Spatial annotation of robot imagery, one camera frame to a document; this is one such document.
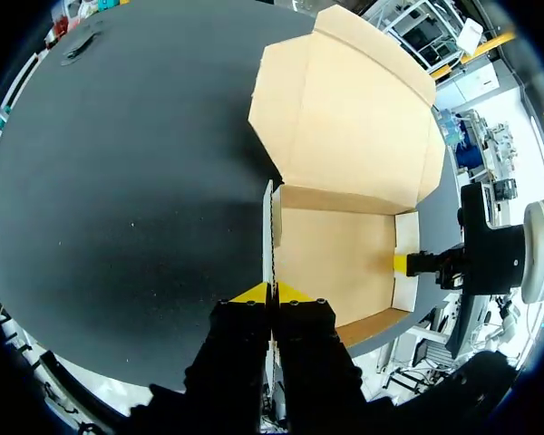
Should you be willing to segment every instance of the cardboard box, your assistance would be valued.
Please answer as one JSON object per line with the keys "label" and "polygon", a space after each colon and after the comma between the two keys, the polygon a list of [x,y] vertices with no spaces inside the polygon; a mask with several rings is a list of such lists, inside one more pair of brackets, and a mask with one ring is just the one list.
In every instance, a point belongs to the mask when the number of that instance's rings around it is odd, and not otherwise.
{"label": "cardboard box", "polygon": [[264,51],[248,120],[284,181],[273,274],[327,299],[347,345],[414,308],[417,278],[394,276],[393,255],[419,250],[413,211],[439,184],[434,101],[419,64],[340,6]]}

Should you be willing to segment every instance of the box flap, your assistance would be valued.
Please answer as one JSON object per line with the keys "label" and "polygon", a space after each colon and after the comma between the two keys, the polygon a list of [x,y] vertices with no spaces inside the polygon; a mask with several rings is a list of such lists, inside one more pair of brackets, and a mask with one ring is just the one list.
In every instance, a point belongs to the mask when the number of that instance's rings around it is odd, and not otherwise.
{"label": "box flap", "polygon": [[282,173],[294,144],[305,89],[308,36],[264,49],[248,121]]}
{"label": "box flap", "polygon": [[432,115],[429,121],[427,154],[425,155],[425,164],[423,165],[417,202],[421,202],[439,186],[440,179],[442,178],[444,157],[445,142],[443,141],[437,122]]}
{"label": "box flap", "polygon": [[389,308],[351,324],[339,326],[336,332],[341,342],[346,347],[351,347],[386,331],[394,324],[401,322],[408,314],[406,311]]}
{"label": "box flap", "polygon": [[437,169],[425,168],[432,79],[339,6],[316,26],[266,48],[249,122],[287,185],[414,208]]}
{"label": "box flap", "polygon": [[428,106],[435,103],[435,81],[390,37],[360,16],[335,5],[318,13],[315,32],[332,36],[360,50],[417,93]]}
{"label": "box flap", "polygon": [[323,297],[336,326],[391,307],[394,217],[282,209],[282,242],[275,272],[313,299]]}
{"label": "box flap", "polygon": [[[395,255],[406,256],[419,252],[419,213],[405,213],[395,216]],[[413,311],[417,300],[418,276],[394,273],[392,308]]]}

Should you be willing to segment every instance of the metal rack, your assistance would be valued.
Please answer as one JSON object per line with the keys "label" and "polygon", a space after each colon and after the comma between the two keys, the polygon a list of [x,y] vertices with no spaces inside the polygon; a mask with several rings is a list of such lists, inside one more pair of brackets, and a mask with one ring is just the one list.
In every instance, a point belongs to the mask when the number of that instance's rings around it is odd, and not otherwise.
{"label": "metal rack", "polygon": [[450,0],[387,0],[364,18],[389,34],[428,73],[463,57],[457,45],[463,21]]}

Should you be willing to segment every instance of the black table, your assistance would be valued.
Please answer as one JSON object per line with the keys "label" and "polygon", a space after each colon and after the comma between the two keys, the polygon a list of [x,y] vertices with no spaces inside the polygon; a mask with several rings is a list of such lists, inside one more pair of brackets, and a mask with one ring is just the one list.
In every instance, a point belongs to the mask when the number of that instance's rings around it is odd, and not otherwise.
{"label": "black table", "polygon": [[[248,125],[267,44],[313,20],[246,0],[133,2],[61,66],[54,47],[0,148],[0,298],[31,335],[86,369],[181,387],[220,298],[260,282],[261,199],[276,168]],[[459,241],[449,161],[420,206],[424,248]],[[431,279],[401,324],[442,299]]]}

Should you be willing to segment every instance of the yellow pole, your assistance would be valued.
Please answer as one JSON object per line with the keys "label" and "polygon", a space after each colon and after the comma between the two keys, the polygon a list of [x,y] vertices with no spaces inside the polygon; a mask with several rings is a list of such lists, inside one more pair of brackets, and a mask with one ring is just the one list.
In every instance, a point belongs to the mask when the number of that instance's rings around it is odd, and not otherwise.
{"label": "yellow pole", "polygon": [[461,58],[461,63],[467,63],[475,59],[476,57],[481,56],[484,53],[487,53],[489,50],[492,50],[496,47],[499,47],[502,44],[507,43],[508,41],[511,41],[512,39],[516,39],[516,34],[513,32],[506,32],[505,34],[496,36],[495,38],[490,39],[487,43],[483,43],[478,48],[476,48],[473,55],[463,56]]}
{"label": "yellow pole", "polygon": [[[499,47],[502,44],[505,44],[508,41],[511,41],[512,39],[516,39],[516,34],[513,32],[506,32],[505,34],[501,34],[500,36],[496,36],[493,39],[490,39],[487,43],[483,43],[478,48],[476,48],[475,52],[471,56],[463,56],[460,60],[461,64],[465,64],[476,57],[481,56],[482,54],[487,53],[489,50],[492,50],[496,47]],[[436,70],[432,72],[430,75],[434,80],[441,79],[444,75],[449,74],[452,71],[452,68],[449,65],[442,66],[439,70]]]}

